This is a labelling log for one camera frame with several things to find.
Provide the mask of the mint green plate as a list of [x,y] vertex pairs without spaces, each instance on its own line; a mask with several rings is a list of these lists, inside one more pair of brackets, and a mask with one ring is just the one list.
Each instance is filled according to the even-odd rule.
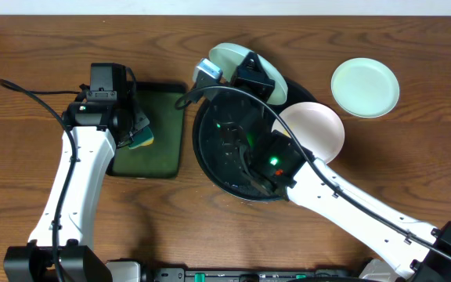
[[287,101],[288,86],[283,75],[253,50],[238,44],[220,43],[208,55],[232,86],[252,90],[267,104],[279,106]]
[[353,58],[333,72],[330,90],[336,103],[359,118],[378,118],[392,111],[400,97],[399,81],[380,61]]

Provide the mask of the green yellow sponge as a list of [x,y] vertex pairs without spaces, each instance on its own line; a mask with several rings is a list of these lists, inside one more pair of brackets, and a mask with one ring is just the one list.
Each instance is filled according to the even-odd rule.
[[132,137],[131,143],[128,145],[130,150],[134,150],[141,146],[149,146],[153,143],[153,133],[150,127],[143,128]]

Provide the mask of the pink white plate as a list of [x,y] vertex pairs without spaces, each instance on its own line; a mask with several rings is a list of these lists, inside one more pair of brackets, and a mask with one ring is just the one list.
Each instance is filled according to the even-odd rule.
[[296,103],[284,109],[280,117],[299,143],[326,164],[341,152],[345,129],[329,107],[315,102]]

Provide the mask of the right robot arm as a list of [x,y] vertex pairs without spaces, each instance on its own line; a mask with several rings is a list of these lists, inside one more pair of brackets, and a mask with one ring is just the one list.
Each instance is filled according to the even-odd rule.
[[206,175],[250,201],[291,201],[375,251],[395,278],[451,281],[451,222],[437,228],[370,196],[333,171],[343,125],[257,53],[214,47],[194,73],[203,104],[193,145]]

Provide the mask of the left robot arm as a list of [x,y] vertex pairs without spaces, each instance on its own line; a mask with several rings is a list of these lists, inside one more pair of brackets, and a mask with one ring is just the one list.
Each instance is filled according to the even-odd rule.
[[148,121],[135,101],[135,81],[90,85],[62,114],[40,97],[1,79],[43,106],[63,129],[60,164],[49,199],[26,245],[8,248],[10,281],[148,281],[149,271],[131,259],[103,262],[93,251],[93,229],[103,179],[123,146],[140,146]]

